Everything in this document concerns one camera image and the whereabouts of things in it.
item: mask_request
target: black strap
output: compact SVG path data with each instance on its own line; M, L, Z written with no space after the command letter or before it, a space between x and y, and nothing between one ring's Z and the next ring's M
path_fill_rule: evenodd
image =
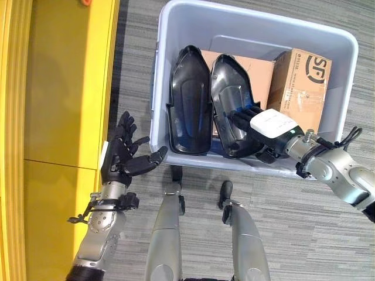
M323 145L319 145L313 149L311 149L308 153L306 153L300 162L298 162L295 167L297 169L296 171L296 174L299 175L300 177L302 177L303 179L307 178L308 176L310 176L310 173L308 172L304 172L304 168L307 164L307 162L310 160L311 157L314 157L316 155L319 155L321 154L322 152L328 150L328 148L326 146L323 146Z

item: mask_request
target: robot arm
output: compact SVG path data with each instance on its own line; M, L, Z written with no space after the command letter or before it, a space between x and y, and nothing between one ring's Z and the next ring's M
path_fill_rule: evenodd
M230 118L237 127L264 143L266 148L256 154L258 159L273 163L278 158L293 158L299 176L313 176L327 184L343 201L375 222L375 174L346 152L362 129L355 127L342 142L330 143L313 130L304 134L293 119L274 109L262 111L251 107L232 112Z
M68 220L74 224L86 223L88 228L66 277L67 281L102 281L124 230L124 212L138 208L136 194L127 192L132 177L156 168L168 151L163 146L151 155L133 158L139 145L149 141L148 137L132 141L137 128L133 123L134 118L125 112L105 152L100 171L101 192L91 193L85 212Z

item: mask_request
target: yellow wall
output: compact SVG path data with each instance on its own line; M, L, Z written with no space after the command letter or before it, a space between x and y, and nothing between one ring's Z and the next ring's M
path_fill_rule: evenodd
M98 189L119 0L33 2L25 110L28 281L63 280Z
M119 3L0 0L1 280L63 280L86 231Z

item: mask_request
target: robot finger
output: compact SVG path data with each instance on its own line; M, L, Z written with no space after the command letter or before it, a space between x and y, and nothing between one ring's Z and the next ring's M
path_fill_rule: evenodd
M126 162L124 172L129 177L145 174L160 165L164 160L167 151L168 148L163 146L151 155L143 155L133 158Z

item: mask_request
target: cable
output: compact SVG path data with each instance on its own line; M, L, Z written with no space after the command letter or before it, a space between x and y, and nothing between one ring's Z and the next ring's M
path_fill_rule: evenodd
M341 142L335 142L335 146L337 148L341 148L342 146L344 147L344 151L347 151L347 148L353 142L356 138L359 137L359 135L362 133L362 128L358 128L355 126L348 136L346 136Z

